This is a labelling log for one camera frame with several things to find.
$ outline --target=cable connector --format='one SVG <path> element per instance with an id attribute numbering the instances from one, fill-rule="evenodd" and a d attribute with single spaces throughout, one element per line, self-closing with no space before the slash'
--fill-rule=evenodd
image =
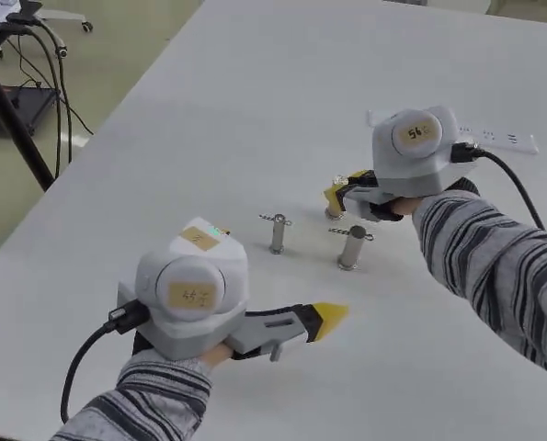
<path id="1" fill-rule="evenodd" d="M 474 142 L 457 142 L 450 149 L 450 161 L 454 164 L 472 163 L 481 151 Z"/>
<path id="2" fill-rule="evenodd" d="M 104 324 L 109 333 L 117 331 L 120 335 L 145 324 L 151 319 L 148 308 L 139 300 L 132 300 L 119 308 L 110 311 L 108 321 Z"/>

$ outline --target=beige floor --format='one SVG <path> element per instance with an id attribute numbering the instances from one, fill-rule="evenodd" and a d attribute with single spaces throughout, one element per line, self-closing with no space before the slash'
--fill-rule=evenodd
<path id="1" fill-rule="evenodd" d="M 95 26 L 92 34 L 85 34 L 79 23 L 51 22 L 70 51 L 65 67 L 71 104 L 93 130 L 102 124 L 161 49 L 177 34 L 199 1 L 43 0 L 47 7 L 84 13 Z M 460 9 L 460 5 L 472 0 L 461 1 L 463 3 L 439 0 L 439 5 Z M 544 6 L 539 5 L 545 1 L 499 0 L 504 7 L 496 14 L 547 21 L 546 12 L 541 11 Z M 29 39 L 23 47 L 25 54 L 46 72 L 40 49 Z M 0 79 L 4 84 L 17 85 L 23 81 L 17 63 L 15 53 L 6 49 L 5 58 L 0 62 Z M 51 167 L 55 156 L 55 127 L 55 118 L 50 114 L 35 137 Z M 86 137 L 77 122 L 74 133 L 77 140 Z M 0 245 L 41 195 L 15 146 L 9 140 L 0 140 Z"/>

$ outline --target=label sticker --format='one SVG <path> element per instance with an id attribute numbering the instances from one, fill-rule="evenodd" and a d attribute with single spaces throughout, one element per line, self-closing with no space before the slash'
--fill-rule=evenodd
<path id="1" fill-rule="evenodd" d="M 216 303 L 216 287 L 212 283 L 170 283 L 168 303 L 171 308 L 211 310 Z"/>
<path id="2" fill-rule="evenodd" d="M 438 136 L 437 128 L 432 119 L 418 121 L 405 129 L 401 129 L 399 135 L 402 143 L 411 147 L 422 142 L 435 140 Z"/>
<path id="3" fill-rule="evenodd" d="M 203 251 L 208 251 L 220 243 L 218 240 L 214 239 L 197 227 L 189 227 L 179 235 L 195 244 L 200 250 Z"/>

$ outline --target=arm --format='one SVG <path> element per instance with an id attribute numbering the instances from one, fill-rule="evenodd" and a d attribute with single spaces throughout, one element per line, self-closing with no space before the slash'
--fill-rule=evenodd
<path id="1" fill-rule="evenodd" d="M 416 208 L 414 225 L 434 278 L 467 299 L 508 344 L 547 369 L 547 233 L 464 191 L 401 203 Z"/>
<path id="2" fill-rule="evenodd" d="M 201 424 L 211 369 L 231 355 L 219 345 L 201 358 L 170 361 L 153 349 L 133 356 L 118 385 L 93 399 L 53 441 L 184 441 Z"/>

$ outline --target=power strip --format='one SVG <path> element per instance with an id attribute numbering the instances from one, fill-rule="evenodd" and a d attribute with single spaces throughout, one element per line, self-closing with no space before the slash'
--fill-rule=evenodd
<path id="1" fill-rule="evenodd" d="M 379 122 L 390 118 L 393 114 L 387 112 L 367 111 L 367 125 L 375 127 Z M 537 154 L 539 146 L 533 135 L 518 133 L 513 130 L 477 129 L 477 125 L 462 123 L 459 127 L 461 138 L 459 141 L 477 142 L 487 149 L 501 149 L 514 153 Z"/>

